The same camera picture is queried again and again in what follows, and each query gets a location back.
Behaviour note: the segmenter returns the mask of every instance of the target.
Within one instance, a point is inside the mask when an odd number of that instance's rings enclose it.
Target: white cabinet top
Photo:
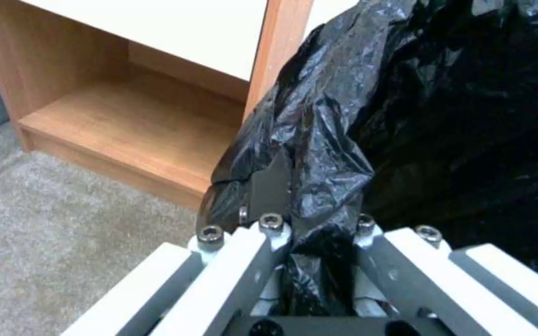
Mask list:
[[[304,30],[304,38],[307,38],[318,25],[330,21],[357,3],[358,0],[314,0]]]
[[[250,80],[267,0],[21,0]]]

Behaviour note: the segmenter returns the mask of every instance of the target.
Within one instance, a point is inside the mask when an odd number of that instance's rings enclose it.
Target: wooden cabinet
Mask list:
[[[196,209],[310,6],[0,0],[0,92],[27,151]]]

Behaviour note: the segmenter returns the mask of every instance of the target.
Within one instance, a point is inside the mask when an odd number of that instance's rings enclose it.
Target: wood grain surface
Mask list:
[[[268,0],[244,119],[273,86],[282,66],[296,53],[311,7],[312,0]]]
[[[125,40],[29,6],[0,0],[0,93],[11,121],[82,85],[126,72]],[[28,139],[18,133],[24,149]]]
[[[242,105],[194,85],[142,75],[101,82],[21,119],[30,132],[202,196],[238,132]]]
[[[192,63],[145,45],[130,42],[130,62],[170,75],[186,83],[197,85],[235,100],[246,102],[250,83],[244,79]]]

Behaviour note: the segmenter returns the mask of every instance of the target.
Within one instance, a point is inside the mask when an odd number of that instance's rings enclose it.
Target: black plastic bag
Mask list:
[[[353,314],[361,210],[538,270],[538,0],[363,0],[316,28],[218,164],[200,223],[233,231],[278,151],[291,315]]]

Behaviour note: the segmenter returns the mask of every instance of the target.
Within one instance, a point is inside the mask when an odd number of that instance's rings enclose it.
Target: cabinet side panel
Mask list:
[[[0,0],[0,93],[14,124],[77,87],[123,76],[127,58],[127,41],[117,36]]]

